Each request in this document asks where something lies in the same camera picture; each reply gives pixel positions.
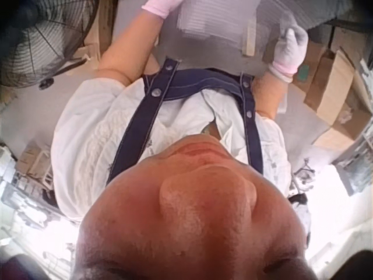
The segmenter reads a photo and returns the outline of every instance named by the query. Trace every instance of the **nose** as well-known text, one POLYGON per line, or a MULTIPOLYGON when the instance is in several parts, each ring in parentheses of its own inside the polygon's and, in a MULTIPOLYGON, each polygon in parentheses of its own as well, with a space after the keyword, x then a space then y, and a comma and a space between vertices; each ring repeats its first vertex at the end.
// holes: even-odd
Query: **nose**
POLYGON ((160 206, 166 220, 215 232, 241 231, 251 221, 255 204, 255 186, 220 165, 171 177, 160 189, 160 206))

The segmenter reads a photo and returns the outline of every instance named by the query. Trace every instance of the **hand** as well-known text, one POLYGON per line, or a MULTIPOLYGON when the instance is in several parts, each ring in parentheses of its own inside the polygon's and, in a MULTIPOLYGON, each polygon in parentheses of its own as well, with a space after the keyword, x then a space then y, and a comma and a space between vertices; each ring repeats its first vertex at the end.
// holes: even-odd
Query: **hand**
POLYGON ((281 19, 280 30, 281 37, 276 44, 273 67, 285 75, 294 75, 304 61, 308 35, 290 13, 281 19))
POLYGON ((142 8, 165 19, 182 1, 183 0, 148 0, 142 8))

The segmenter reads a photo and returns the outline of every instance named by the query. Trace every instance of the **white shirt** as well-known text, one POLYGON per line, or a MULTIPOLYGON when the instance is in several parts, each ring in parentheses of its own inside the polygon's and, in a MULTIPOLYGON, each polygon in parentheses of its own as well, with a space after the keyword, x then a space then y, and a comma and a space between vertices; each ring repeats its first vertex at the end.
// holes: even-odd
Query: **white shirt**
MULTIPOLYGON (((51 149, 54 188, 61 211, 82 220, 103 192, 119 143, 145 95, 142 79, 125 87, 106 78, 87 80, 71 97, 54 132, 51 149)), ((248 163, 244 122, 229 94, 206 89, 184 100, 165 101, 140 161, 216 121, 220 143, 248 163)), ((283 134, 272 120, 256 115, 264 177, 287 195, 290 164, 283 134)))

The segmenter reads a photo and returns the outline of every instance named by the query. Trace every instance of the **skin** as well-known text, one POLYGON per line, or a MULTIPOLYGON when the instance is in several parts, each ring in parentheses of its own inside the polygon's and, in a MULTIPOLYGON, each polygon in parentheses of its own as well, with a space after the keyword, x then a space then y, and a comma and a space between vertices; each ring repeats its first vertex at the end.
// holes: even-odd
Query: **skin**
MULTIPOLYGON (((130 85, 156 72, 163 19, 142 11, 104 54, 98 77, 130 85)), ((274 119, 288 85, 253 84, 274 119)), ((289 202, 212 136, 181 139, 115 178, 85 216, 73 279, 316 279, 289 202)))

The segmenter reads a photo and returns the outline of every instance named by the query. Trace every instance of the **short sleeve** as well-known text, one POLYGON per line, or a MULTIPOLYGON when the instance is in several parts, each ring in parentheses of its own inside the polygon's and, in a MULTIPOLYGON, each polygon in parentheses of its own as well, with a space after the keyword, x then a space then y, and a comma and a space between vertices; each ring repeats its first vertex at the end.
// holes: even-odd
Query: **short sleeve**
POLYGON ((81 84, 66 105, 54 132, 51 161, 54 190, 61 211, 71 219, 82 217, 75 204, 73 171, 86 135, 107 114, 125 87, 106 78, 87 80, 81 84))
POLYGON ((258 114, 256 119, 262 145, 264 177, 287 196, 291 183, 291 166, 281 128, 273 120, 258 114))

